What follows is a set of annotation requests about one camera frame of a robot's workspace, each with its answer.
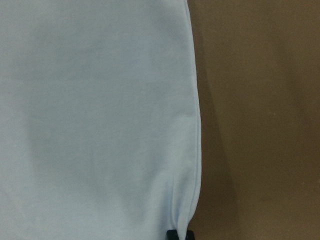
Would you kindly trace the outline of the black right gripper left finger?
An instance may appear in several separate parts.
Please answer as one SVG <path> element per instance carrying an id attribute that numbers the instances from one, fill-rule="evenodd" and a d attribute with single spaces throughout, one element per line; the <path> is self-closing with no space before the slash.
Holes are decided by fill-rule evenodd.
<path id="1" fill-rule="evenodd" d="M 166 231 L 166 240 L 179 240 L 179 234 L 176 225 L 170 226 Z"/>

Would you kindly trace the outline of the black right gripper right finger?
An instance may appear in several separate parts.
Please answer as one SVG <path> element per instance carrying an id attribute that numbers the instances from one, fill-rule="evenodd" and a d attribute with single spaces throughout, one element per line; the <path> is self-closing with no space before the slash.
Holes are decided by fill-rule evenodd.
<path id="1" fill-rule="evenodd" d="M 191 224 L 187 226 L 185 240 L 195 240 L 194 228 Z"/>

